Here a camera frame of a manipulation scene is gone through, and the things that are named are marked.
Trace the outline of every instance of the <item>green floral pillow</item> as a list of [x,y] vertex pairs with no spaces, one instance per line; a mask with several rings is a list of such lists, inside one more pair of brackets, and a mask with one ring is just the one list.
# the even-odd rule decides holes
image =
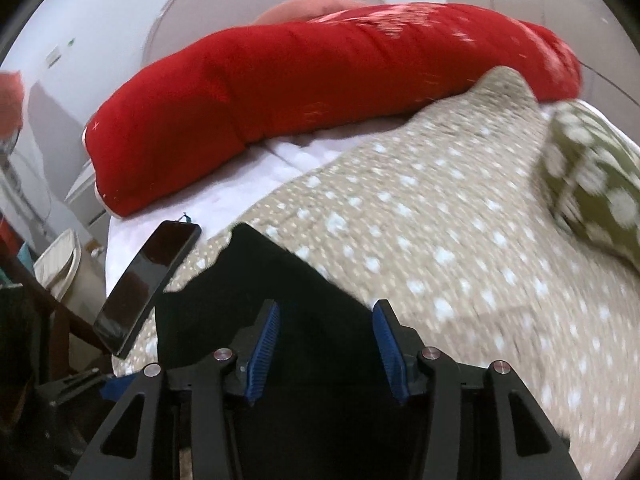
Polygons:
[[577,101],[558,106],[539,170],[556,221],[640,270],[640,156],[636,146]]

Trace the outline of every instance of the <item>black smartphone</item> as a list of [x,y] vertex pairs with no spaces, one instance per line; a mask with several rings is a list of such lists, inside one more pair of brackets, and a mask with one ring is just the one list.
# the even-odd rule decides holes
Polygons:
[[142,246],[113,287],[94,322],[94,332],[117,357],[126,357],[162,292],[200,237],[197,224],[165,220]]

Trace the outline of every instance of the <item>black cloth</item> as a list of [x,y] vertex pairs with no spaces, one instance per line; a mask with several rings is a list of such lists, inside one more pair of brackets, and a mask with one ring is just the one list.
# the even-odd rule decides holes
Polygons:
[[424,401],[392,398],[371,312],[246,224],[212,267],[160,297],[160,363],[229,346],[266,299],[281,323],[264,395],[233,416],[245,480],[410,478]]

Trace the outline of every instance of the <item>beige bin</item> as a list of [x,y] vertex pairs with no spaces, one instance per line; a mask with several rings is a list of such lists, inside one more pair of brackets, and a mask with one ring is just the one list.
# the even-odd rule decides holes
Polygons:
[[[67,229],[33,264],[36,279],[51,295],[87,323],[93,324],[106,298],[104,271]],[[100,351],[75,336],[69,341],[69,364],[83,370]]]

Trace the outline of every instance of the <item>silver bolt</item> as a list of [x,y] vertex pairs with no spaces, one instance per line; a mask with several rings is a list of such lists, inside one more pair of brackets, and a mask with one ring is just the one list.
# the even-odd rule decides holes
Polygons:
[[158,363],[151,363],[145,366],[144,372],[147,377],[155,377],[160,373],[160,370],[162,370],[162,368]]
[[218,348],[213,352],[213,357],[216,361],[228,361],[234,354],[231,348]]
[[438,350],[435,346],[425,346],[422,349],[422,357],[428,359],[429,361],[435,361],[442,355],[442,352]]
[[511,365],[507,361],[494,361],[494,370],[499,374],[506,375],[511,372]]

